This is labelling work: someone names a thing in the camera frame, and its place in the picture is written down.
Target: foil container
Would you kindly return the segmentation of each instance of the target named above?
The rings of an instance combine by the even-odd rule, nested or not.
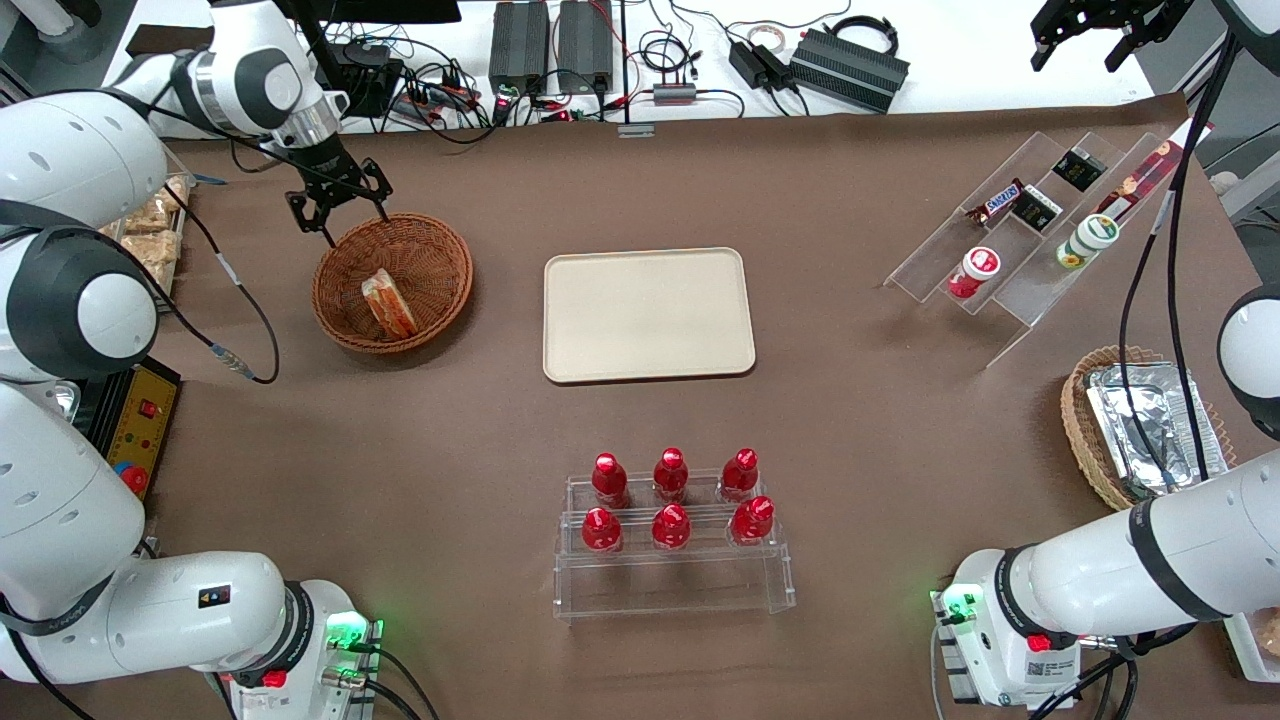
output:
[[[1084,377],[1085,395],[1124,489],[1135,500],[1146,500],[1201,483],[1203,478],[1196,464],[1190,413],[1183,397],[1178,366],[1172,363],[1130,363],[1129,386],[1137,418],[1129,410],[1119,364],[1098,368]],[[1190,389],[1204,445],[1204,464],[1210,475],[1216,477],[1228,470],[1226,459],[1194,380]],[[1147,452],[1138,434],[1139,425],[1151,441],[1158,462]]]

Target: acrylic display rack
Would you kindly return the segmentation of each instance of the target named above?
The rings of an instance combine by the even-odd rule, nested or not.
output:
[[[979,184],[951,213],[951,217],[884,279],[884,284],[896,284],[916,302],[925,302],[934,293],[941,295],[970,315],[978,315],[995,302],[1016,319],[1021,327],[991,363],[987,363],[989,368],[1027,337],[1080,275],[1088,272],[1093,263],[1074,270],[1059,264],[1057,247],[1162,142],[1162,138],[1147,133],[1128,152],[1123,152],[1092,132],[1085,135],[1073,147],[1097,158],[1107,170],[1093,181],[1088,190],[1080,192],[1053,173],[1053,165],[1068,149],[1037,132]],[[1009,187],[1014,178],[1036,186],[1062,208],[1062,213],[1039,232],[1014,217],[1011,211],[1006,211],[987,228],[978,227],[965,217],[968,210],[980,206]],[[1124,228],[1152,196],[1162,195],[1162,187],[1164,182],[1148,191],[1124,215],[1120,227]],[[1119,242],[1139,241],[1137,233],[1121,231]],[[973,297],[961,300],[947,291],[947,278],[960,265],[965,251],[978,245],[991,247],[1000,255],[1000,274],[978,288]]]
[[[689,544],[676,551],[653,546],[650,527],[664,505],[653,492],[653,475],[631,475],[631,506],[612,512],[622,523],[622,551],[594,552],[582,542],[582,519],[596,507],[589,475],[566,483],[564,511],[556,542],[556,618],[654,615],[723,610],[795,607],[791,555],[782,523],[760,544],[728,541],[737,503],[719,500],[718,470],[692,470],[681,506],[692,525]],[[764,493],[756,483],[753,496]]]

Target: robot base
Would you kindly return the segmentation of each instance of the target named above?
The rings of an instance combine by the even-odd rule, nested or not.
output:
[[[1000,550],[980,550],[966,557],[951,585],[933,593],[936,620],[941,624],[955,612],[969,616],[965,623],[941,628],[943,657],[957,702],[973,702],[975,691],[984,705],[1024,705],[1034,710],[1055,691],[1075,682],[1080,646],[1046,652],[1027,647],[1027,639],[1009,624],[996,600],[996,564],[1004,555]],[[947,641],[954,641],[955,653]],[[1068,698],[1059,707],[1071,705]]]
[[[315,607],[315,625],[302,660],[289,671],[284,687],[243,688],[229,684],[232,707],[239,720],[343,720],[352,691],[321,685],[325,669],[365,670],[361,657],[332,643],[342,639],[374,641],[376,624],[356,612],[351,598],[326,580],[305,580],[302,589]]]

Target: brown tabletop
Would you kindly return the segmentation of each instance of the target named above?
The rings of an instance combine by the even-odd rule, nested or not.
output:
[[[1156,204],[991,370],[1010,325],[946,301],[922,307],[881,282],[1033,131],[1070,145],[1093,129],[1128,147],[1184,118],[1179,99],[1161,97],[675,123],[652,140],[563,124],[499,131],[463,151],[426,135],[349,138],[353,155],[385,168],[390,210],[443,219],[475,258],[457,329],[393,359],[348,354],[315,323],[311,274],[325,246],[300,234],[284,206],[297,174],[242,176],[225,143],[188,147],[193,170],[232,181],[198,188],[196,210],[270,314],[283,370],[274,386],[247,383],[165,323],[154,355],[186,386],[152,498],[163,548],[261,551],[291,578],[339,583],[387,619],[388,647],[445,720],[932,717],[927,592],[938,578],[974,550],[1107,512],[1074,465],[1057,397],[1082,355],[1115,343]],[[332,227],[371,214],[349,204]],[[1184,215],[1189,364],[1251,459],[1270,443],[1231,401],[1213,345],[1257,275],[1199,172]],[[179,304],[266,372],[262,328],[187,231]],[[543,377],[549,258],[710,245],[745,260],[751,373],[586,387]],[[1132,341],[1167,352],[1164,261],[1157,251]],[[640,470],[668,445],[694,466],[759,450],[799,605],[773,616],[556,620],[564,477],[603,450]],[[1234,678],[1222,637],[1201,628],[1144,660],[1132,717],[1275,717],[1280,689]],[[186,670],[68,693],[102,720],[224,717]],[[61,712],[40,688],[10,683],[0,683],[0,707],[4,717]],[[952,719],[1021,716],[946,708]]]

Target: brown wicker basket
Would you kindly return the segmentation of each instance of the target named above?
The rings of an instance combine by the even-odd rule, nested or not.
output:
[[[360,292],[379,268],[390,273],[413,311],[419,332],[396,340]],[[338,345],[375,355],[402,352],[440,334],[471,295],[471,252],[448,225],[416,213],[374,218],[325,252],[311,283],[311,307]]]
[[[1126,359],[1129,363],[1153,363],[1161,360],[1162,356],[1158,352],[1130,345],[1126,348]],[[1084,393],[1085,374],[1119,361],[1120,348],[1112,345],[1094,350],[1075,365],[1071,375],[1062,384],[1062,427],[1066,428],[1066,438],[1071,443],[1075,461],[1093,491],[1114,510],[1125,510],[1133,507],[1134,498],[1125,492],[1120,477],[1111,465],[1111,454],[1107,451],[1106,439],[1102,437],[1102,430],[1098,429],[1097,420],[1093,419],[1093,407]],[[1236,462],[1235,450],[1231,447],[1230,438],[1226,437],[1222,419],[1208,402],[1204,402],[1204,413],[1208,414],[1213,433],[1222,446],[1222,457],[1226,459],[1228,466],[1234,468]]]

